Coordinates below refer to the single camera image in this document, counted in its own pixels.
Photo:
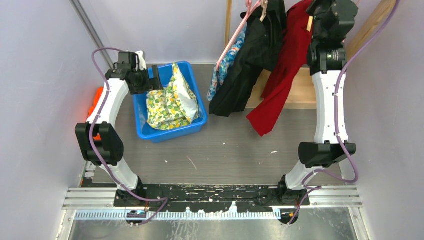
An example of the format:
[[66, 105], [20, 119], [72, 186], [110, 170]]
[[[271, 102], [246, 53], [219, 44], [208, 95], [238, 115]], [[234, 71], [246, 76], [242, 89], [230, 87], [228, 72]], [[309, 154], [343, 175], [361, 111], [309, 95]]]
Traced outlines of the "lemon print skirt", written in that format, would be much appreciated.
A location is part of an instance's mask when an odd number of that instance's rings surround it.
[[167, 87], [148, 92], [146, 107], [147, 123], [156, 130], [167, 131], [188, 126], [199, 118], [197, 97], [175, 62]]

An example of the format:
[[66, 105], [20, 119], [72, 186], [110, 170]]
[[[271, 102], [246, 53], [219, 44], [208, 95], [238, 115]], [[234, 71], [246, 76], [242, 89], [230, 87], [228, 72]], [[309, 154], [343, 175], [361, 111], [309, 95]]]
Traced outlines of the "red pleated skirt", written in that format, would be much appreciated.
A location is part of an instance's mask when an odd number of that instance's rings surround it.
[[263, 101], [246, 118], [260, 137], [270, 133], [286, 104], [295, 76], [307, 63], [312, 30], [307, 31], [311, 0], [301, 0], [287, 11], [287, 27], [277, 65], [268, 77]]

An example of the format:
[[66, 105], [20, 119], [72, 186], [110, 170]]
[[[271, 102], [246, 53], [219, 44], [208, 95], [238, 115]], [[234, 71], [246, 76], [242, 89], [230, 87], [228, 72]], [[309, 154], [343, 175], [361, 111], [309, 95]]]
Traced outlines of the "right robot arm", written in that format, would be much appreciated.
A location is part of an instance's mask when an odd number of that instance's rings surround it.
[[299, 144], [299, 161], [278, 183], [276, 198], [286, 206], [308, 197], [308, 183], [316, 174], [356, 153], [345, 127], [344, 40], [355, 25], [358, 7], [352, 0], [314, 0], [305, 12], [311, 32], [306, 59], [316, 94], [316, 131], [313, 142]]

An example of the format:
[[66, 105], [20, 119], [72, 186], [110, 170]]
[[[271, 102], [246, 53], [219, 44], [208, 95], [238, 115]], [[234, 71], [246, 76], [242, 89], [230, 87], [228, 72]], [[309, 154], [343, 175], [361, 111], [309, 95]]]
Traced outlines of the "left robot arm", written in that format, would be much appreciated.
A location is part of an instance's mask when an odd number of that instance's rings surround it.
[[118, 50], [117, 62], [106, 73], [98, 66], [95, 55], [91, 58], [99, 71], [104, 86], [93, 112], [84, 123], [75, 126], [75, 134], [85, 161], [103, 169], [117, 186], [116, 196], [133, 206], [146, 200], [141, 178], [124, 159], [124, 144], [115, 125], [125, 97], [158, 90], [162, 87], [158, 68], [153, 67], [153, 77], [145, 61], [145, 52]]

